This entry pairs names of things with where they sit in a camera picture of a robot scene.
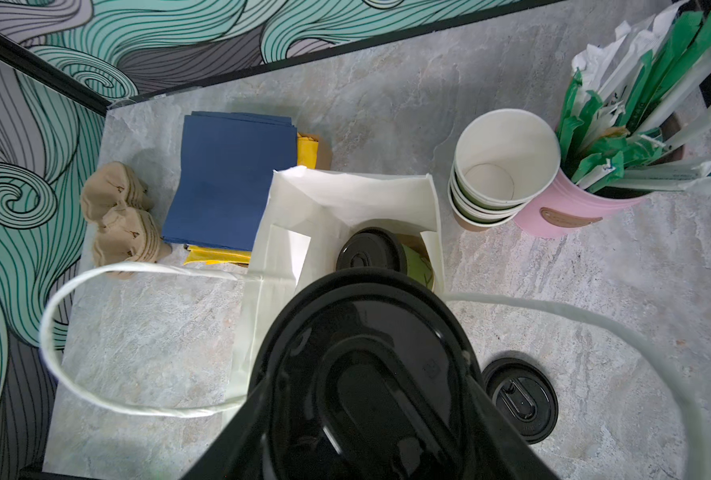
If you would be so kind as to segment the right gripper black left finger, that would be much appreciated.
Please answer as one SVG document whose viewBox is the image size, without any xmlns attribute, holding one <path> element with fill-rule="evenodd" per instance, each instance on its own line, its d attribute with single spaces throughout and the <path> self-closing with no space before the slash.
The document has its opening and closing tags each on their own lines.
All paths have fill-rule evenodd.
<svg viewBox="0 0 711 480">
<path fill-rule="evenodd" d="M 270 415 L 271 386 L 265 379 L 183 480 L 261 479 Z"/>
</svg>

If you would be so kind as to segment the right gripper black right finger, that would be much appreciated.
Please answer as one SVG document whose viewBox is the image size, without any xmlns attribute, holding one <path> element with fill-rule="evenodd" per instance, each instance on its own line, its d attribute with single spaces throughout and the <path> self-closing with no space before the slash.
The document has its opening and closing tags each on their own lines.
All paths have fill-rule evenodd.
<svg viewBox="0 0 711 480">
<path fill-rule="evenodd" d="M 469 452 L 471 465 L 465 468 L 467 479 L 557 479 L 525 443 L 519 432 L 499 414 L 483 387 L 471 375 L 467 382 L 469 403 Z"/>
</svg>

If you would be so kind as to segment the green paper coffee cup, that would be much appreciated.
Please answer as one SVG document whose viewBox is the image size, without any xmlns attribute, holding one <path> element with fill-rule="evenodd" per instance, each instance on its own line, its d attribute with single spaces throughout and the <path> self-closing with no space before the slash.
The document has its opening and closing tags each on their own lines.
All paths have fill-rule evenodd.
<svg viewBox="0 0 711 480">
<path fill-rule="evenodd" d="M 435 287 L 435 272 L 433 272 L 431 262 L 407 245 L 403 245 L 403 254 L 405 254 L 405 264 L 407 264 L 405 274 L 423 284 L 425 288 L 433 290 Z"/>
</svg>

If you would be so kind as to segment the white paper takeout bag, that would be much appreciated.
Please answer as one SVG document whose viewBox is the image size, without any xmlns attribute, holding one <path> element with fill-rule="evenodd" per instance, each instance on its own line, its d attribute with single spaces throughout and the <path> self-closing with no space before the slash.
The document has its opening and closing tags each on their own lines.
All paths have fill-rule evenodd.
<svg viewBox="0 0 711 480">
<path fill-rule="evenodd" d="M 61 386 L 95 406 L 119 414 L 185 419 L 222 414 L 232 418 L 246 402 L 250 370 L 259 363 L 260 343 L 270 335 L 272 315 L 280 313 L 294 294 L 333 273 L 337 253 L 357 228 L 363 226 L 393 227 L 409 236 L 419 236 L 429 254 L 435 293 L 445 302 L 497 304 L 551 313 L 603 328 L 629 344 L 649 362 L 669 388 L 681 412 L 687 438 L 685 478 L 711 478 L 711 442 L 695 394 L 647 338 L 609 317 L 563 303 L 445 290 L 439 198 L 429 175 L 347 174 L 303 166 L 279 171 L 273 177 L 247 272 L 229 273 L 131 261 L 86 271 L 62 286 L 46 304 L 39 329 L 43 360 Z M 242 320 L 234 346 L 233 372 L 226 401 L 190 408 L 130 405 L 87 390 L 63 370 L 55 346 L 55 312 L 62 300 L 81 284 L 108 272 L 174 274 L 245 283 Z"/>
</svg>

